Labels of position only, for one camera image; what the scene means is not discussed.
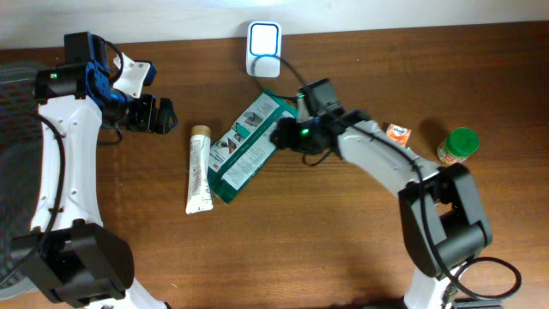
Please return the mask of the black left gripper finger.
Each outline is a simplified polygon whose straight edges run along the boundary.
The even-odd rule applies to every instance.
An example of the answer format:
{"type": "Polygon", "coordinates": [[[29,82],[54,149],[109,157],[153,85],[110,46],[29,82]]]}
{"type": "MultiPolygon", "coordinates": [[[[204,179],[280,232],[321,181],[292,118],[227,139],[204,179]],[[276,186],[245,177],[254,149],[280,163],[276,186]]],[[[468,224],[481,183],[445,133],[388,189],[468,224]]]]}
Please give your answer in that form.
{"type": "Polygon", "coordinates": [[[175,114],[173,103],[170,99],[161,98],[160,105],[158,109],[159,117],[172,117],[175,114]]]}
{"type": "Polygon", "coordinates": [[[157,117],[156,133],[165,135],[168,134],[174,127],[178,125],[178,118],[173,115],[164,115],[157,117]]]}

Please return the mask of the green white wipes package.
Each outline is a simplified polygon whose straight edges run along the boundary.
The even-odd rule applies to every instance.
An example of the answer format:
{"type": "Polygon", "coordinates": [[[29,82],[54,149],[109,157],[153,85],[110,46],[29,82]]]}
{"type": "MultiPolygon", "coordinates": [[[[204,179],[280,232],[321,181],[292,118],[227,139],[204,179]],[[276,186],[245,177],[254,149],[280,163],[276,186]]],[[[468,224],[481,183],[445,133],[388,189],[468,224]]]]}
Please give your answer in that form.
{"type": "Polygon", "coordinates": [[[278,121],[297,116],[295,107],[263,92],[212,144],[208,161],[210,190],[223,202],[232,202],[277,150],[270,135],[278,121]]]}

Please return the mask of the white cream tube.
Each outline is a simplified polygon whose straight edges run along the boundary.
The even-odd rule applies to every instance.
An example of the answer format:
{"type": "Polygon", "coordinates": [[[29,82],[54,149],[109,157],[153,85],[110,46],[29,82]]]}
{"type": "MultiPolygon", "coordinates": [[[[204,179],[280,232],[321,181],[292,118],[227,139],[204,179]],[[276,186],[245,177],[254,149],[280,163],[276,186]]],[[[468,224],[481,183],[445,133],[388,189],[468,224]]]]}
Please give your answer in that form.
{"type": "Polygon", "coordinates": [[[213,208],[208,183],[210,134],[211,130],[206,125],[195,125],[191,129],[189,182],[185,208],[187,215],[213,208]]]}

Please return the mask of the orange tissue pack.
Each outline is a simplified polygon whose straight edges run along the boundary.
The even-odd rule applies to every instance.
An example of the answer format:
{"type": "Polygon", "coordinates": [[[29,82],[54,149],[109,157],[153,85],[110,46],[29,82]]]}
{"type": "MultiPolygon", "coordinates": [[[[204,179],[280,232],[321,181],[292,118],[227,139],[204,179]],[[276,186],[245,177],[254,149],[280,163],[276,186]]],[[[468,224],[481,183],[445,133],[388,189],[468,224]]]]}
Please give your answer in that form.
{"type": "Polygon", "coordinates": [[[402,147],[406,147],[408,140],[411,136],[412,131],[408,128],[396,125],[389,124],[386,130],[387,137],[400,144],[402,147]]]}

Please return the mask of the green lid jar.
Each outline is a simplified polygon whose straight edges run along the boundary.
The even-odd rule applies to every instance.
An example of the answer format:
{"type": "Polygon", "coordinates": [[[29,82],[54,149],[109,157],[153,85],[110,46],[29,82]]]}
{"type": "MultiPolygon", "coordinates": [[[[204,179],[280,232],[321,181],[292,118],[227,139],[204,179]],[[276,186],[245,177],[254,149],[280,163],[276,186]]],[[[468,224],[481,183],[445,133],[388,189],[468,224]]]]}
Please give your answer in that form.
{"type": "Polygon", "coordinates": [[[479,146],[477,133],[468,127],[460,127],[451,131],[439,144],[437,157],[447,165],[463,163],[478,150],[479,146]]]}

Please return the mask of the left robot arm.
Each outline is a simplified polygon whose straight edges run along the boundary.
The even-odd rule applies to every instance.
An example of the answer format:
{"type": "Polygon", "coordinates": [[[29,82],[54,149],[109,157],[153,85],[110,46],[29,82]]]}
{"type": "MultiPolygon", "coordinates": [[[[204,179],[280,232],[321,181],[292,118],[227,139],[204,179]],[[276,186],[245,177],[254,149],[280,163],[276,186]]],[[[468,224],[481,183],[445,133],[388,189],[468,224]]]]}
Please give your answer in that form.
{"type": "Polygon", "coordinates": [[[103,226],[96,191],[102,128],[165,135],[172,102],[143,93],[157,70],[112,42],[81,32],[64,38],[64,62],[35,78],[42,127],[39,199],[27,235],[10,245],[22,278],[3,298],[39,291],[74,308],[162,308],[135,276],[130,246],[103,226]]]}

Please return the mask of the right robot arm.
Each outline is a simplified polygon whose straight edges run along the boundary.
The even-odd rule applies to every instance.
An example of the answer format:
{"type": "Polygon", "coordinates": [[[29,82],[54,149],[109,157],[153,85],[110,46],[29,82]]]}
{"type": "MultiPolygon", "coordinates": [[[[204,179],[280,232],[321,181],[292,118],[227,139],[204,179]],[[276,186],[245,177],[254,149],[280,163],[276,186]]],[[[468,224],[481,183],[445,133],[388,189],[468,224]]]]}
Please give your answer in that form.
{"type": "Polygon", "coordinates": [[[278,120],[271,142],[304,156],[334,153],[395,196],[416,266],[399,306],[455,308],[455,280],[493,239],[468,169],[443,167],[391,140],[365,112],[345,110],[327,79],[303,86],[295,100],[298,117],[278,120]]]}

